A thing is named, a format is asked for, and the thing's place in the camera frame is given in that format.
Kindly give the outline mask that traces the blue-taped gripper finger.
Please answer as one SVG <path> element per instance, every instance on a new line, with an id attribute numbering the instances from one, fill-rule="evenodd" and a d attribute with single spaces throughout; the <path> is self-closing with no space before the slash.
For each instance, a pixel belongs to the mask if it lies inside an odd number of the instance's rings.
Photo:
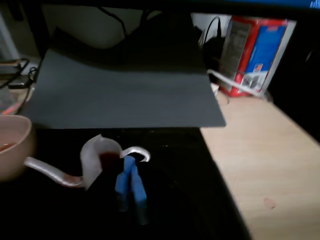
<path id="1" fill-rule="evenodd" d="M 131 167 L 130 178 L 136 221 L 140 225 L 147 225 L 149 223 L 147 211 L 147 194 L 135 163 L 133 163 Z"/>
<path id="2" fill-rule="evenodd" d="M 133 167 L 133 157 L 125 156 L 123 161 L 123 171 L 116 178 L 116 183 L 115 183 L 116 200 L 117 200 L 118 210 L 122 213 L 128 211 L 128 193 L 129 193 L 132 167 Z"/>

